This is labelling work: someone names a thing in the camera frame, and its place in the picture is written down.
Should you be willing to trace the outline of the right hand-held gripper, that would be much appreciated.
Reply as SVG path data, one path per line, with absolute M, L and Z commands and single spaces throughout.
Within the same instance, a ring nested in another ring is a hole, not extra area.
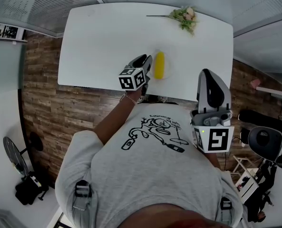
M 224 81 L 209 69 L 199 74 L 197 101 L 198 111 L 190 112 L 197 147 L 204 153 L 228 152 L 234 132 L 231 93 Z

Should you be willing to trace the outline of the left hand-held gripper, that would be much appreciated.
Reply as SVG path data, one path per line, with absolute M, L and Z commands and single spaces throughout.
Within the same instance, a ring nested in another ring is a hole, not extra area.
M 141 95 L 145 96 L 150 80 L 147 74 L 150 71 L 152 63 L 152 56 L 149 55 L 147 57 L 146 54 L 142 54 L 130 61 L 118 75 L 121 88 L 125 91 L 142 89 Z

